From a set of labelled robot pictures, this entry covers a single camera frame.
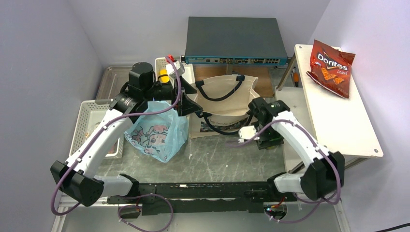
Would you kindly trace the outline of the yellow lemon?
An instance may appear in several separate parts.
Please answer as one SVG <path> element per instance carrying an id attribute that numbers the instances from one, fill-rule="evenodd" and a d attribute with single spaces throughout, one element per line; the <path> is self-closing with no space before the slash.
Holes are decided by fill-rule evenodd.
<path id="1" fill-rule="evenodd" d="M 158 80 L 162 84 L 168 84 L 170 82 L 170 78 L 168 76 L 168 72 L 166 69 L 161 69 L 158 73 Z"/>

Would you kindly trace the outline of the beige canvas tote bag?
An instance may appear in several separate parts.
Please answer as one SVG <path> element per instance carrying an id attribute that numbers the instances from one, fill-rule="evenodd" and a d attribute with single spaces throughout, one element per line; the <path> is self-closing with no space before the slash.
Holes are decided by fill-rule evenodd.
<path id="1" fill-rule="evenodd" d="M 202 111 L 189 116 L 190 139 L 213 135 L 236 135 L 257 119 L 248 114 L 248 105 L 260 95 L 258 78 L 249 75 L 222 75 L 196 81 L 198 91 L 191 96 Z"/>

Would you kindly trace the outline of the light blue plastic grocery bag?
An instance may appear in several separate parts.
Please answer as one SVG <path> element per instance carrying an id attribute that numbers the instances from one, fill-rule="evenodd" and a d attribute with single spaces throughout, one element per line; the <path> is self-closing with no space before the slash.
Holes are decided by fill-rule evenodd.
<path id="1" fill-rule="evenodd" d="M 179 116 L 176 110 L 169 110 L 140 116 L 124 136 L 143 154 L 167 163 L 187 141 L 188 125 L 186 116 Z"/>

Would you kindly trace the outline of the red Doritos chip bag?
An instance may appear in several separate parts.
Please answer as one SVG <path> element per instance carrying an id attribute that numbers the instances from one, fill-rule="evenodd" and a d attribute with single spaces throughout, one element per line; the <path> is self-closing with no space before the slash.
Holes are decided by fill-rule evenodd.
<path id="1" fill-rule="evenodd" d="M 356 54 L 337 50 L 315 40 L 307 75 L 322 88 L 348 99 L 350 97 L 351 67 Z"/>

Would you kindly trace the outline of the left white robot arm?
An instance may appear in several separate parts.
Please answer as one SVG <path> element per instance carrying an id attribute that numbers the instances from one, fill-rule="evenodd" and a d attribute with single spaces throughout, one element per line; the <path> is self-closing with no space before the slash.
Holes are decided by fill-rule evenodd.
<path id="1" fill-rule="evenodd" d="M 126 174 L 98 177 L 96 172 L 110 148 L 139 117 L 147 116 L 148 103 L 172 101 L 168 110 L 187 116 L 201 110 L 189 99 L 195 88 L 182 75 L 180 61 L 169 61 L 170 83 L 155 78 L 154 69 L 147 62 L 138 62 L 129 71 L 129 79 L 112 99 L 101 123 L 80 148 L 64 162 L 56 161 L 50 171 L 57 191 L 74 199 L 77 204 L 91 206 L 101 197 L 119 196 L 132 203 L 140 196 L 139 182 Z"/>

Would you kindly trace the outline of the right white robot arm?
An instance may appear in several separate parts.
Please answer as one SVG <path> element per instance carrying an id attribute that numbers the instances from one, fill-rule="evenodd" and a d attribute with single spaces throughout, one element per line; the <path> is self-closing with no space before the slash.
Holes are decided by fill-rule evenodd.
<path id="1" fill-rule="evenodd" d="M 336 204 L 340 200 L 341 188 L 344 185 L 344 156 L 319 144 L 283 101 L 267 103 L 262 97 L 258 97 L 253 99 L 248 107 L 259 124 L 258 132 L 252 139 L 272 130 L 294 149 L 306 168 L 302 174 L 276 175 L 273 183 L 266 188 L 268 198 L 277 201 L 285 193 L 303 193 L 310 200 L 322 199 Z"/>

